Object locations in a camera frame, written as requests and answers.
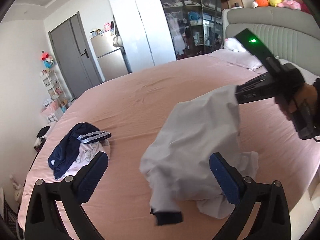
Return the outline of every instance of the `glass cabinet door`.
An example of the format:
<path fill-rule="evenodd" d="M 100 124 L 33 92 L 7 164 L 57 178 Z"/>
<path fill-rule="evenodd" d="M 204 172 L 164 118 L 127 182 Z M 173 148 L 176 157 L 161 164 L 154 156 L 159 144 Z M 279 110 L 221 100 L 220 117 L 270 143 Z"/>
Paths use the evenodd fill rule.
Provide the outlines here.
<path fill-rule="evenodd" d="M 204 54 L 201 0 L 161 0 L 177 59 Z"/>
<path fill-rule="evenodd" d="M 204 52 L 221 49 L 223 42 L 221 0 L 202 0 Z"/>

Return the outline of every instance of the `wrinkled sheet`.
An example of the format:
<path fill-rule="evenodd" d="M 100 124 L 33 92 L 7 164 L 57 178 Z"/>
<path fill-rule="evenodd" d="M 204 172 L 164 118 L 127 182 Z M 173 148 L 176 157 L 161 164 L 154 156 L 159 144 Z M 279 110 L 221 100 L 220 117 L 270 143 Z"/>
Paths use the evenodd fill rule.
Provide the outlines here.
<path fill-rule="evenodd" d="M 108 169 L 90 201 L 83 205 L 105 239 L 212 239 L 226 220 L 200 213 L 194 201 L 179 203 L 183 223 L 155 226 L 150 215 L 151 190 L 139 171 L 140 159 L 177 103 L 256 76 L 247 69 L 202 55 L 128 74 L 86 91 L 58 121 L 36 158 L 27 176 L 19 224 L 25 228 L 36 180 L 55 181 L 47 163 L 53 149 L 75 124 L 89 122 L 112 134 Z M 240 105 L 239 144 L 242 152 L 259 153 L 256 181 L 281 181 L 291 210 L 319 167 L 320 145 L 299 139 L 273 99 Z M 61 203 L 59 210 L 70 236 L 78 239 Z M 242 236 L 251 224 L 247 223 Z"/>

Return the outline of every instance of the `white plush toy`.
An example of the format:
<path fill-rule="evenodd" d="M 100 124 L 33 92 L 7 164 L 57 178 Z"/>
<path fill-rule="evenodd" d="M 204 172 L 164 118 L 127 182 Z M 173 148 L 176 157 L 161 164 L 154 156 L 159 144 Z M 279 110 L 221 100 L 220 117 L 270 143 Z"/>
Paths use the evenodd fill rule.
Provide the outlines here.
<path fill-rule="evenodd" d="M 232 50 L 234 52 L 246 52 L 247 50 L 242 46 L 242 44 L 235 38 L 225 39 L 223 47 L 225 49 Z"/>

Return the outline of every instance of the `blue gripper pad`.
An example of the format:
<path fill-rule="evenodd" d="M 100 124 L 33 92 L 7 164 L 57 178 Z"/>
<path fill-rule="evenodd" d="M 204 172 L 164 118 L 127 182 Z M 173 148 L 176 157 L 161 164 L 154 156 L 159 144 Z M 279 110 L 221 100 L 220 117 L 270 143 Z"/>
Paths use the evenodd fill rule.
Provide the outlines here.
<path fill-rule="evenodd" d="M 210 156 L 209 166 L 227 200 L 231 204 L 237 205 L 240 203 L 240 189 L 238 187 L 238 184 L 234 181 L 231 174 L 225 167 L 225 165 L 229 166 L 229 164 L 225 160 L 224 162 L 225 164 L 221 162 L 217 153 L 214 153 Z"/>
<path fill-rule="evenodd" d="M 90 166 L 90 169 L 79 183 L 75 192 L 76 198 L 80 204 L 89 201 L 92 193 L 108 167 L 108 156 L 103 153 L 98 157 L 98 159 L 94 157 L 91 162 L 87 165 Z"/>

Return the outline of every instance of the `orange plush toy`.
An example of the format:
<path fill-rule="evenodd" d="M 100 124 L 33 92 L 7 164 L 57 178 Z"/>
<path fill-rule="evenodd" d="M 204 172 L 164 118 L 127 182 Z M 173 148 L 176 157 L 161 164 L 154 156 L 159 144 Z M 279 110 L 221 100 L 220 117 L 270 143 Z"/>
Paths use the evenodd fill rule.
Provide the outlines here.
<path fill-rule="evenodd" d="M 254 0 L 254 2 L 252 3 L 253 8 L 266 6 L 269 6 L 268 0 Z"/>

